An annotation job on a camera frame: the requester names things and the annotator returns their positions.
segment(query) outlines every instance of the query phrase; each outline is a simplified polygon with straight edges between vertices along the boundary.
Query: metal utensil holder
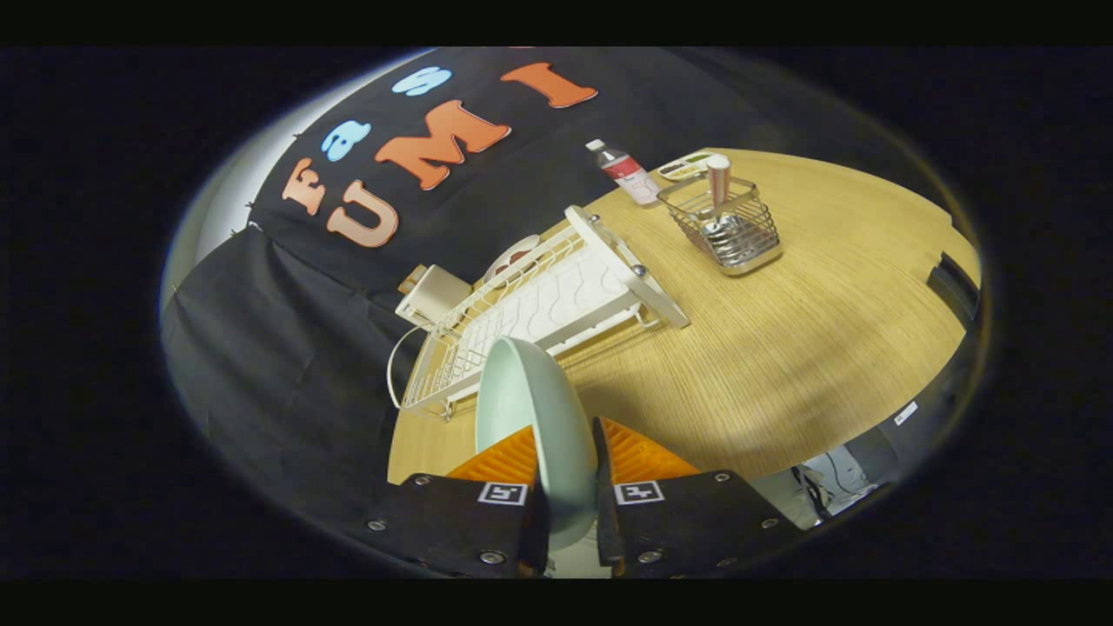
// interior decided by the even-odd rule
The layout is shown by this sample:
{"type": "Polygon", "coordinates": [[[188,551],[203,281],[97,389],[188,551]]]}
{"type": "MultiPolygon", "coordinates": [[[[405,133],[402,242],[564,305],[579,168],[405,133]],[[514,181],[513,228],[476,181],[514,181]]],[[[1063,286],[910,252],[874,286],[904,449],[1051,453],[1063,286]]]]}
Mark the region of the metal utensil holder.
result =
{"type": "Polygon", "coordinates": [[[688,239],[729,276],[752,272],[780,256],[780,236],[758,186],[730,177],[727,200],[715,206],[707,173],[661,190],[658,199],[688,239]]]}

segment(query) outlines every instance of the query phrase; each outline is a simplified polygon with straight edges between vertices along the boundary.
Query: light blue letter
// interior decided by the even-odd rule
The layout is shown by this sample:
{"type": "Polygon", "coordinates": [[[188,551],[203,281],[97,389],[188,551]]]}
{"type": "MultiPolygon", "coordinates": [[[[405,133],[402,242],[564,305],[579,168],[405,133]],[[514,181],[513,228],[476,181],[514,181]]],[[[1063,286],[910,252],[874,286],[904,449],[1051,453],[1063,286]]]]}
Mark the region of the light blue letter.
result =
{"type": "Polygon", "coordinates": [[[421,96],[435,87],[444,85],[452,78],[452,72],[436,66],[420,69],[394,84],[395,94],[406,92],[406,96],[421,96]]]}
{"type": "Polygon", "coordinates": [[[333,131],[325,137],[321,144],[321,151],[328,155],[328,160],[339,160],[352,149],[352,146],[359,143],[371,133],[370,124],[359,124],[353,119],[333,128],[333,131]]]}

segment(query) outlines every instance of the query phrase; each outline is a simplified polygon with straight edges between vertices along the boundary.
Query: wire rack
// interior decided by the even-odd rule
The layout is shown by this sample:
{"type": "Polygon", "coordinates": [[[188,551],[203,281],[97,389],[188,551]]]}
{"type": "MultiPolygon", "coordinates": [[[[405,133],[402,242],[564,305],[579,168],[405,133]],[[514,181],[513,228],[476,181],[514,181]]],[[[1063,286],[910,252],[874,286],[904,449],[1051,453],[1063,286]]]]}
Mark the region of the wire rack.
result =
{"type": "Polygon", "coordinates": [[[715,206],[707,174],[657,196],[684,235],[728,275],[752,272],[780,255],[780,235],[758,186],[731,176],[727,202],[715,206]]]}
{"type": "Polygon", "coordinates": [[[479,389],[491,345],[500,336],[533,342],[556,355],[636,317],[644,327],[688,319],[626,243],[598,216],[565,211],[569,226],[476,288],[430,330],[402,405],[425,410],[479,389]],[[657,313],[647,321],[643,305],[657,313]]]}

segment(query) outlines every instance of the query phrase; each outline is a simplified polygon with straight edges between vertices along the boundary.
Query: water bottle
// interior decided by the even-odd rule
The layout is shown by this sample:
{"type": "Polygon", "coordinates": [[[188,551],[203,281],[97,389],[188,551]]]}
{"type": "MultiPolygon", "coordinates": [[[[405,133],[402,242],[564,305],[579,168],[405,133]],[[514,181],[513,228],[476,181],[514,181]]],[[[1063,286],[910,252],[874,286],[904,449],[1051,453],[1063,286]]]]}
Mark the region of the water bottle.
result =
{"type": "Polygon", "coordinates": [[[607,144],[599,139],[588,144],[588,149],[595,153],[600,169],[613,178],[619,187],[626,189],[633,202],[641,205],[657,202],[657,193],[661,188],[633,157],[622,150],[607,147],[607,144]]]}

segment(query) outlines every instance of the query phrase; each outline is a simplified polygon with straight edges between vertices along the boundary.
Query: wooden table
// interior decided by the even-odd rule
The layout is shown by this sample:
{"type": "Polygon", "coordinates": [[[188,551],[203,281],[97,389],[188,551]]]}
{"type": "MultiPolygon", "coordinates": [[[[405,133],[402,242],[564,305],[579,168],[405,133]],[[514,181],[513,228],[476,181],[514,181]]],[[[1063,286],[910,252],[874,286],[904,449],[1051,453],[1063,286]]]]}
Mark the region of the wooden table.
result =
{"type": "MultiPolygon", "coordinates": [[[[627,323],[558,361],[589,415],[700,470],[758,478],[845,443],[915,397],[964,335],[928,273],[946,252],[981,286],[981,264],[946,212],[900,186],[817,160],[708,149],[757,183],[782,256],[728,277],[663,205],[641,208],[617,188],[585,208],[627,241],[691,325],[627,323]]],[[[474,395],[447,423],[401,411],[388,479],[447,473],[474,456],[474,395]]]]}

